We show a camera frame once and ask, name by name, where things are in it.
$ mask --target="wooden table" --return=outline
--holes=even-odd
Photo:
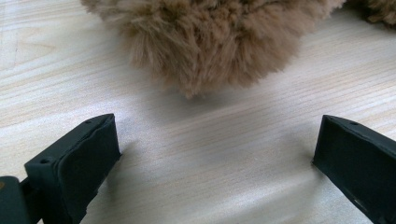
[[[396,34],[336,11],[287,69],[186,100],[78,1],[0,3],[0,175],[114,113],[123,156],[82,223],[370,223],[310,165],[323,114],[396,139]]]

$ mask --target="stuffed animal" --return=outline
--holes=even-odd
[[[285,67],[299,39],[345,0],[81,0],[116,27],[132,61],[191,98],[248,87]],[[396,24],[396,0],[351,0],[368,21]]]

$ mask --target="wood grain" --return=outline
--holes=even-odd
[[[88,223],[370,223],[310,166],[323,114],[396,139],[396,34],[338,10],[283,72],[186,100],[78,1],[0,3],[0,175],[114,113],[121,161]]]

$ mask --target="brown fur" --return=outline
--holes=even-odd
[[[81,0],[131,43],[132,61],[187,97],[250,86],[281,70],[344,0]],[[366,0],[371,21],[394,24],[396,0]]]

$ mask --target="furry object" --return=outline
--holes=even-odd
[[[186,97],[248,87],[284,68],[302,35],[345,0],[81,0],[120,30],[132,61]],[[370,21],[394,24],[396,0],[366,0]]]

